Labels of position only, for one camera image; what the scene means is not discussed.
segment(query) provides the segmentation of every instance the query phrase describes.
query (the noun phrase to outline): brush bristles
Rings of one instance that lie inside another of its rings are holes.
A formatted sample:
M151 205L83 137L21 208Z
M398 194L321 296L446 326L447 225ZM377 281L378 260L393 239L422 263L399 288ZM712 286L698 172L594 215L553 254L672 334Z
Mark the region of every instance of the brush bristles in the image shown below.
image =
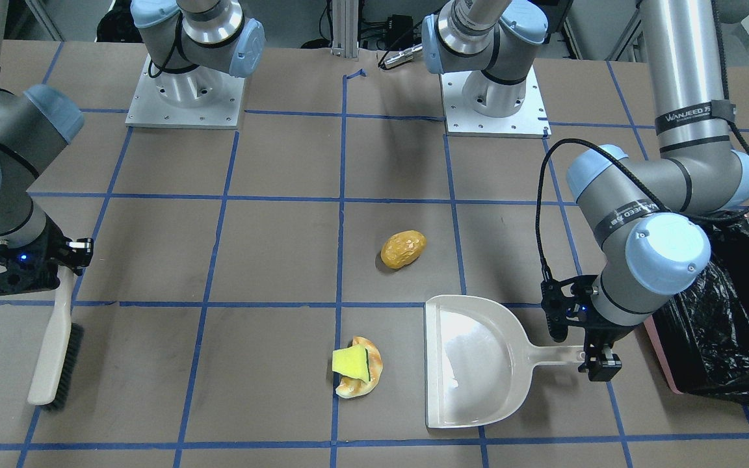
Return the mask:
M76 323L71 324L71 335L68 337L68 349L65 353L65 362L62 364L62 374L60 374L60 384L57 386L57 395L54 397L53 402L40 406L45 411L60 411L65 407L66 399L68 399L68 391L71 388L74 365L77 364L77 354L80 353L80 344L83 343L85 332L82 326Z

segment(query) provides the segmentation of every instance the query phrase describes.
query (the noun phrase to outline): robotic arm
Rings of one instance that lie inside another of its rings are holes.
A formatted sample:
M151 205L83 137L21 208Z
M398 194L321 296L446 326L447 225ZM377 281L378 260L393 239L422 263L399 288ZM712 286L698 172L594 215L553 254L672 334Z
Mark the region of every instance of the robotic arm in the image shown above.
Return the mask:
M8 2L0 0L0 50ZM74 103L50 86L17 97L0 88L0 296L59 286L57 269L83 273L92 240L74 242L27 194L83 126Z
M265 30L238 0L134 0L150 61L130 104L132 127L237 127L244 78Z
M476 70L464 91L475 93L475 110L488 116L516 112L526 89L517 86L542 42L537 34L523 32L538 24L527 5L452 0L425 21L427 68L433 73ZM586 362L580 371L601 382L621 367L612 353L615 341L690 287L707 266L709 240L690 218L708 221L702 215L738 207L749 198L749 156L734 151L730 142L729 129L737 131L735 107L722 82L711 0L641 0L638 7L662 159L628 161L610 145L577 158L568 171L568 186L607 264L598 276L557 281L544 263L542 306L552 338L564 341L568 326L583 327ZM517 18L524 19L524 26ZM500 65L505 54L517 60ZM562 293L567 285L571 297Z

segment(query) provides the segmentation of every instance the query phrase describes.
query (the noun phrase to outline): bread slice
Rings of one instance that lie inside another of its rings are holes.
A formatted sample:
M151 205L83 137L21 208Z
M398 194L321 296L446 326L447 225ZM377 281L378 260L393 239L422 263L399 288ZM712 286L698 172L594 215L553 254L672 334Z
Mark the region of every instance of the bread slice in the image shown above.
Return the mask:
M337 385L336 389L337 395L341 398L362 397L375 390L375 386L380 382L380 373L383 372L383 359L380 358L380 352L374 346L375 344L366 338L354 337L351 340L351 346L360 344L365 346L369 352L369 374L371 374L371 380L364 382L360 379L343 376L339 379L339 385Z

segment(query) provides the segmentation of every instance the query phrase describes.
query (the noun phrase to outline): yellow potato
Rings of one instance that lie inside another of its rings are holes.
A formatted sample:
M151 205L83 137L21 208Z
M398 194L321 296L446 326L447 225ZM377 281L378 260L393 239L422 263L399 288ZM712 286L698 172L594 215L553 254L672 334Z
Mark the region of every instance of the yellow potato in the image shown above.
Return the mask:
M426 237L420 232L398 232L380 249L380 260L383 260L387 267L397 270L417 260L425 248Z

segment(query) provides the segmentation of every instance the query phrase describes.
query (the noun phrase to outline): dustpan handle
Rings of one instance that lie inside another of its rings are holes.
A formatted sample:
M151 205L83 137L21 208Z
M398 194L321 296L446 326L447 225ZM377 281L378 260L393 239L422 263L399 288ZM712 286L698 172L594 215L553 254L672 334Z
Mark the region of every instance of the dustpan handle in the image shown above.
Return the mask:
M532 346L528 361L533 365L580 364L585 354L582 346Z

